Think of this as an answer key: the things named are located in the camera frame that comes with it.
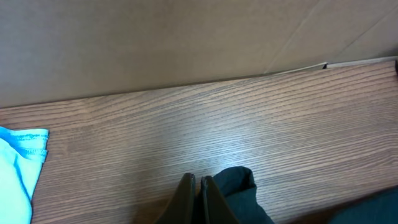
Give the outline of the black t-shirt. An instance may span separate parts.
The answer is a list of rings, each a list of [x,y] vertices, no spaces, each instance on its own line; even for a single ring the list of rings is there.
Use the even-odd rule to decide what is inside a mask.
[[[251,169],[230,167],[213,179],[240,223],[274,222],[257,202],[257,185]],[[295,223],[397,224],[397,187],[306,215]]]

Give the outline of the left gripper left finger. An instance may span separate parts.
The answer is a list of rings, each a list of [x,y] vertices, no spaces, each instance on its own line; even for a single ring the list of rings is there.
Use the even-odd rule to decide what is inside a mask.
[[[191,224],[195,202],[195,176],[185,173],[156,224]]]

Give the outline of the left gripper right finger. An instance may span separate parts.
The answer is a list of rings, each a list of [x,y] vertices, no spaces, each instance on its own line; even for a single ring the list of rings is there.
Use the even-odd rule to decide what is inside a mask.
[[[201,194],[206,224],[239,224],[211,176],[201,178]]]

